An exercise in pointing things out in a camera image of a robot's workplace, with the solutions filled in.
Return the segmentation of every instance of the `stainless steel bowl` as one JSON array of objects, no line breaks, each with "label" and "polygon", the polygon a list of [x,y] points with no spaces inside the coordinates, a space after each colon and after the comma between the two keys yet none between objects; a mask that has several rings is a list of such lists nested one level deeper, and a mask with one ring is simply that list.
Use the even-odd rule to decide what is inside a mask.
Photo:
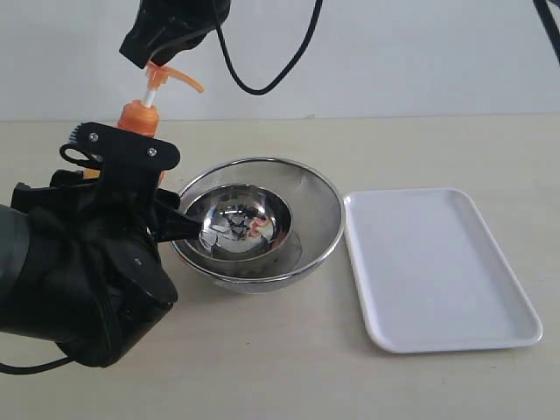
[{"label": "stainless steel bowl", "polygon": [[241,293],[262,293],[293,284],[315,270],[342,236],[345,214],[340,194],[325,177],[303,164],[268,157],[221,164],[185,187],[180,193],[181,211],[189,213],[202,197],[223,186],[257,186],[257,190],[273,193],[290,209],[291,224],[290,234],[278,249],[281,261],[265,264],[259,273],[238,269],[224,274],[217,263],[219,259],[208,255],[200,258],[203,254],[198,245],[188,241],[172,243],[187,263],[221,287]]},{"label": "stainless steel bowl", "polygon": [[186,242],[189,258],[212,267],[216,274],[244,278],[282,274],[301,254],[291,239],[290,208],[264,188],[219,186],[196,199],[186,214],[203,226],[198,238]]}]

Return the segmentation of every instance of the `beige table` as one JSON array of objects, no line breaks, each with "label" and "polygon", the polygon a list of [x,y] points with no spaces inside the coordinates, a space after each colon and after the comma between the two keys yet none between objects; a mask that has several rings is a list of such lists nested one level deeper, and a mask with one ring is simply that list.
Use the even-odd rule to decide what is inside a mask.
[{"label": "beige table", "polygon": [[[64,166],[72,123],[0,124],[0,201]],[[560,115],[169,122],[182,151],[166,186],[248,155],[301,160],[343,193],[454,186],[478,203],[544,324],[537,346],[395,356],[370,343],[342,243],[312,276],[261,296],[214,288],[166,245],[179,302],[109,369],[0,376],[11,419],[553,419],[560,416]],[[54,345],[0,335],[0,361]]]}]

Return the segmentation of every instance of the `white plastic tray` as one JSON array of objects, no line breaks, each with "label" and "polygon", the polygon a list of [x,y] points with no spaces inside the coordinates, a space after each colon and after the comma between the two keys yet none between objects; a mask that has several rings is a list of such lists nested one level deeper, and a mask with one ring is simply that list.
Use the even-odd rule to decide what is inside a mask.
[{"label": "white plastic tray", "polygon": [[543,326],[470,197],[354,192],[346,241],[371,339],[392,353],[534,345]]}]

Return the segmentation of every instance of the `bowl rim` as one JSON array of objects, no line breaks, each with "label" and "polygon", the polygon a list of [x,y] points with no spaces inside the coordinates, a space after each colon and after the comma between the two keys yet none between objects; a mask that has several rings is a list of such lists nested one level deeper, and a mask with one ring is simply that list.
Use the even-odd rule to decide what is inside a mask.
[{"label": "bowl rim", "polygon": [[213,277],[215,279],[221,280],[223,282],[231,283],[231,284],[261,284],[261,283],[272,283],[272,282],[281,282],[291,277],[299,276],[305,273],[308,270],[312,270],[318,267],[337,247],[338,243],[340,242],[340,238],[344,233],[344,226],[345,226],[345,219],[346,219],[346,209],[344,206],[344,200],[342,199],[342,195],[340,194],[338,188],[331,182],[327,177],[321,174],[319,171],[311,168],[307,164],[302,164],[295,160],[287,159],[284,157],[243,157],[234,160],[230,160],[228,162],[224,162],[222,164],[218,164],[216,166],[211,167],[210,169],[203,171],[199,174],[196,178],[194,178],[191,182],[189,182],[186,186],[184,186],[178,193],[178,196],[182,198],[186,191],[191,188],[194,184],[199,182],[204,177],[210,175],[211,173],[217,172],[221,169],[227,168],[233,165],[239,164],[246,164],[251,162],[273,162],[279,164],[285,164],[290,166],[296,166],[301,168],[305,171],[310,172],[311,174],[315,175],[321,181],[323,181],[332,191],[334,196],[336,197],[337,201],[339,202],[339,210],[340,210],[340,224],[339,229],[337,230],[334,239],[332,240],[331,244],[327,247],[323,253],[315,258],[313,261],[307,263],[303,267],[299,269],[294,269],[286,274],[282,274],[281,276],[272,276],[272,277],[260,277],[260,278],[240,278],[240,277],[233,277],[233,276],[223,276],[220,274],[216,274],[209,269],[205,269],[204,267],[200,267],[198,264],[190,261],[183,252],[179,249],[179,245],[177,244],[178,241],[172,241],[171,247],[173,250],[179,255],[179,257],[185,261],[187,264],[195,268],[196,270],[200,271],[201,273],[206,274],[207,276]]}]

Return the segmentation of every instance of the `orange pump head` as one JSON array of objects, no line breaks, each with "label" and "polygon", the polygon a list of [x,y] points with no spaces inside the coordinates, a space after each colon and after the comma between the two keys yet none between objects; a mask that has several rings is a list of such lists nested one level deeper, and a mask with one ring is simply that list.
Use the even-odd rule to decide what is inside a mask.
[{"label": "orange pump head", "polygon": [[172,77],[178,81],[183,81],[200,94],[204,92],[204,88],[192,77],[168,66],[159,67],[153,63],[148,63],[146,76],[148,76],[148,88],[144,98],[141,101],[134,100],[125,105],[117,127],[144,136],[154,137],[158,129],[159,114],[152,103],[161,85]]}]

